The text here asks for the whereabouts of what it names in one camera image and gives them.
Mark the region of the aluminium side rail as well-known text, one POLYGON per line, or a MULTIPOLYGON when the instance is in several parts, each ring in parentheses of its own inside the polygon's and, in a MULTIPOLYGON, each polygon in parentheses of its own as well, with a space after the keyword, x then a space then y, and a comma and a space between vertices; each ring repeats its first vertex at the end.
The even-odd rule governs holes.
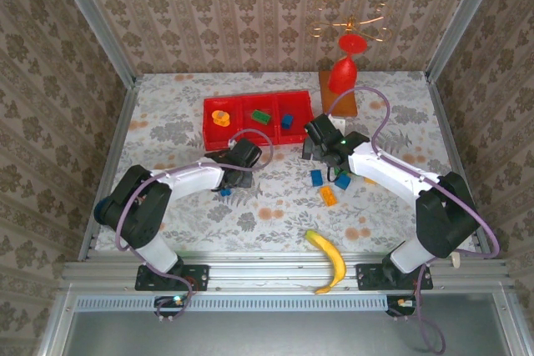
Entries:
POLYGON ((131 123, 131 118, 135 109, 136 99, 139 93, 139 88, 133 86, 125 95, 123 106, 118 117, 117 126, 114 131, 113 140, 110 144, 107 160, 100 179, 98 190, 95 195, 93 206, 89 211, 88 224, 83 236, 83 242, 78 254, 77 261, 82 262, 87 259, 88 252, 91 248, 91 243, 98 235, 99 224, 93 216, 93 210, 98 202, 104 197, 108 196, 113 186, 113 179, 115 177, 120 156, 122 154, 123 144, 127 136, 128 127, 131 123))
MULTIPOLYGON (((438 120, 441 135, 443 137, 443 142, 446 147, 447 155, 449 158, 449 163, 451 165, 451 169, 455 172, 461 175, 464 180, 466 181, 467 188, 471 193, 471 188, 469 186, 469 183, 467 182, 467 176, 465 173, 465 170, 463 168, 463 165, 461 163, 460 155, 458 153, 455 139, 453 136, 453 133, 451 131, 450 124, 448 122, 447 116, 446 116, 446 110, 442 104, 441 97, 439 94, 439 91, 437 89, 437 86, 434 81, 430 80, 429 78, 426 78, 426 83, 429 88, 429 93, 431 96, 431 100, 433 103, 433 107, 435 109, 435 115, 438 120)), ((478 253, 490 253, 492 251, 492 245, 488 241, 487 235, 483 227, 479 227, 473 234, 473 243, 476 246, 476 251, 478 253)))

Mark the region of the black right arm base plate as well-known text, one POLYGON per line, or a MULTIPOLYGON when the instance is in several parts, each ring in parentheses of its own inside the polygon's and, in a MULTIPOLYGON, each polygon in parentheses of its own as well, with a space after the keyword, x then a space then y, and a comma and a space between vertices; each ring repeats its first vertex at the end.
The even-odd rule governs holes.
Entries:
POLYGON ((390 277, 384 272, 381 263, 360 263, 355 266, 358 289, 371 290, 413 290, 418 284, 421 267, 411 273, 397 273, 390 277))

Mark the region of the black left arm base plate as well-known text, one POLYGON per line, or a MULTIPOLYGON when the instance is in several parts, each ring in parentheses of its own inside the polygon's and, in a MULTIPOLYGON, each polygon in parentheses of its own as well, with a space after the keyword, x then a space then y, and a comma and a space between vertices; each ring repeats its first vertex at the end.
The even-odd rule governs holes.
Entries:
MULTIPOLYGON (((194 292, 206 291, 209 283, 209 265, 177 265, 168 274, 180 276, 188 281, 194 292)), ((171 278, 164 278, 146 266, 139 266, 134 288, 136 291, 187 291, 187 285, 171 278)))

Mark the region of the red three-compartment plastic bin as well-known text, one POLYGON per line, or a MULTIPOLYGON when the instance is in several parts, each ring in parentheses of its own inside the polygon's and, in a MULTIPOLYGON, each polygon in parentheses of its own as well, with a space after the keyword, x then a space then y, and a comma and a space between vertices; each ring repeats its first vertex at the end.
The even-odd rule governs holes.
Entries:
POLYGON ((305 125, 314 117, 310 93, 306 90, 206 98, 203 106, 203 139, 204 147, 208 151, 226 148, 236 133, 241 133, 243 137, 260 146, 269 143, 300 144, 306 138, 305 125), (229 113, 228 127, 213 123, 211 114, 214 110, 229 113), (254 110, 268 113, 271 116, 270 123, 263 125, 253 121, 251 113, 254 110), (291 129, 285 130, 281 128, 280 123, 287 113, 294 117, 294 121, 291 129))

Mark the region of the red wine glass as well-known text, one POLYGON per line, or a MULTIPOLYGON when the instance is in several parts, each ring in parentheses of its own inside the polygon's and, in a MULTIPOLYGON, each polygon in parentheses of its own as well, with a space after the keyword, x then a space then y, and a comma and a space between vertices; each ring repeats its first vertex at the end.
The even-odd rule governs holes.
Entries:
POLYGON ((358 68, 353 56, 363 53, 367 49, 367 42, 361 35, 349 33, 340 37, 339 46, 345 56, 334 64, 328 81, 329 90, 337 94, 355 86, 358 68))

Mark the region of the orange-brown wooden base board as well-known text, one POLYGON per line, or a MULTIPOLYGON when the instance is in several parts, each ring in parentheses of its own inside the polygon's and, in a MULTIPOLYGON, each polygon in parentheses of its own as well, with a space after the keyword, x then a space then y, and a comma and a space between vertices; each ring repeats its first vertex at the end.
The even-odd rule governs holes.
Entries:
MULTIPOLYGON (((328 82, 330 79, 330 71, 319 71, 320 82, 320 96, 322 102, 322 110, 327 113, 334 101, 339 97, 337 93, 330 91, 328 82)), ((357 103, 355 95, 352 93, 343 97, 333 108, 331 114, 334 117, 353 118, 358 114, 357 103)))

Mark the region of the yellow banana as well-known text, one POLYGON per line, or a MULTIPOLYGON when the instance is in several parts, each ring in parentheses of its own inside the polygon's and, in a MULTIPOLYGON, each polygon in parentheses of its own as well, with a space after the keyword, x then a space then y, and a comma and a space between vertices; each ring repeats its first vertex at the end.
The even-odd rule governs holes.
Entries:
POLYGON ((346 276, 347 267, 339 249, 328 239, 316 231, 307 230, 305 239, 315 248, 323 252, 329 259, 333 268, 333 276, 328 284, 315 290, 315 295, 327 294, 346 276))

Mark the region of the aluminium corner post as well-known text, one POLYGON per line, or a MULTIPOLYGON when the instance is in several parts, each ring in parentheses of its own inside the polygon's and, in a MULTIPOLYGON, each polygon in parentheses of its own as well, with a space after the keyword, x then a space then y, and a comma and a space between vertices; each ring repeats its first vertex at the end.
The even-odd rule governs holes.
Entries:
POLYGON ((435 82, 474 18, 483 0, 461 0, 426 69, 426 77, 435 82))
POLYGON ((96 0, 74 1, 93 30, 109 61, 113 64, 114 70, 124 86, 127 89, 131 89, 135 84, 136 73, 131 68, 119 41, 107 23, 103 15, 103 9, 97 4, 96 0))

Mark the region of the aluminium front rail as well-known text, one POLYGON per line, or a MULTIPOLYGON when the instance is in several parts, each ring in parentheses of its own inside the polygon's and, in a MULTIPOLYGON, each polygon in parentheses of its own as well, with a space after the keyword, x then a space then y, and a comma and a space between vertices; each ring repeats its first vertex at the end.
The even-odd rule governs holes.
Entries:
MULTIPOLYGON (((311 293, 330 280, 326 262, 257 263, 208 262, 211 293, 311 293)), ((134 261, 114 263, 68 263, 63 279, 82 288, 110 292, 132 291, 139 264, 134 261)), ((463 261, 459 268, 451 263, 431 265, 433 289, 438 293, 491 293, 510 290, 514 279, 506 265, 499 261, 463 261)))

